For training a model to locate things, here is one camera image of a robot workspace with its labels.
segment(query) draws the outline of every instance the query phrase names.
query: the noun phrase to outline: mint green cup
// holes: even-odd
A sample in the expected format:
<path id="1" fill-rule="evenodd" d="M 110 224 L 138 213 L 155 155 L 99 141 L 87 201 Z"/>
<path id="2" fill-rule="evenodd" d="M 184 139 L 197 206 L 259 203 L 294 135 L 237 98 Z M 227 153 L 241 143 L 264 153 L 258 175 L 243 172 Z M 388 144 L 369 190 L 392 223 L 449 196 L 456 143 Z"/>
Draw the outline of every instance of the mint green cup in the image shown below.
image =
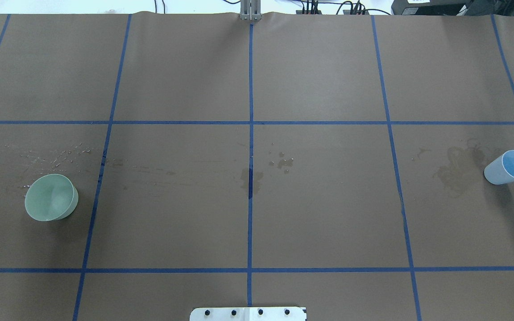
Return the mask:
<path id="1" fill-rule="evenodd" d="M 68 217 L 77 203 L 77 189 L 67 177 L 58 173 L 37 179 L 25 195 L 25 210 L 30 217 L 41 222 Z"/>

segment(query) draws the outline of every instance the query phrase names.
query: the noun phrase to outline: black cable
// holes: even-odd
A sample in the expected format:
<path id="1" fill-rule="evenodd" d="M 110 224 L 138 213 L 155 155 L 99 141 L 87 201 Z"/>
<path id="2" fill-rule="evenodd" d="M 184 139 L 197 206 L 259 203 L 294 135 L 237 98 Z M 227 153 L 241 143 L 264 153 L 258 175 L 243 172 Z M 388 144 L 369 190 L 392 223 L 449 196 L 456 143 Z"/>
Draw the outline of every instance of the black cable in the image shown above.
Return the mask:
<path id="1" fill-rule="evenodd" d="M 338 10 L 336 11 L 336 14 L 338 14 L 340 12 L 340 8 L 342 8 L 342 6 L 344 6 L 345 4 L 350 4 L 350 11 L 352 11 L 354 4 L 351 1 L 345 1 L 342 4 L 340 4 L 340 6 L 338 7 Z"/>
<path id="2" fill-rule="evenodd" d="M 385 12 L 384 10 L 380 10 L 380 9 L 364 9 L 364 10 L 360 10 L 359 14 L 363 14 L 361 12 L 367 12 L 367 11 L 384 12 L 388 16 L 391 16 L 391 14 L 389 14 L 388 12 Z"/>

